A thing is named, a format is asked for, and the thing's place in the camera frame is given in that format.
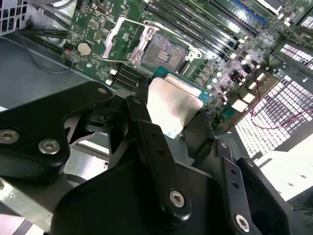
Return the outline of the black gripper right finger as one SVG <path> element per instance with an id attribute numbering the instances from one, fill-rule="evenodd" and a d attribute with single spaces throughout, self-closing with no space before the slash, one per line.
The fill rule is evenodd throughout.
<path id="1" fill-rule="evenodd" d="M 201 114 L 188 123 L 184 136 L 193 167 L 208 173 L 221 194 L 223 214 L 234 235 L 293 235 L 287 203 L 248 158 L 233 159 L 230 147 L 215 137 Z"/>

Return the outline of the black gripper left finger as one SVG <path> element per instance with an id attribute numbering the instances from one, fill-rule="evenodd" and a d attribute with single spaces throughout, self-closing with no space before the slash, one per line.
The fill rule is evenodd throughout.
<path id="1" fill-rule="evenodd" d="M 87 82 L 0 114 L 0 174 L 52 183 L 63 173 L 70 146 L 96 131 L 108 132 L 111 159 L 136 158 L 148 181 L 142 202 L 165 223 L 184 223 L 191 202 L 161 128 L 141 96 L 121 98 Z"/>

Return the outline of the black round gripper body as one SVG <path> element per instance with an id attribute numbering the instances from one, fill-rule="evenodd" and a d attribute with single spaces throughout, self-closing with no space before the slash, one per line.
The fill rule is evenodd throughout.
<path id="1" fill-rule="evenodd" d="M 67 193 L 51 224 L 54 235 L 233 235 L 228 229 L 218 186 L 209 174 L 175 162 L 191 202 L 184 223 L 165 223 L 143 203 L 147 173 L 136 158 L 121 160 L 106 172 Z"/>

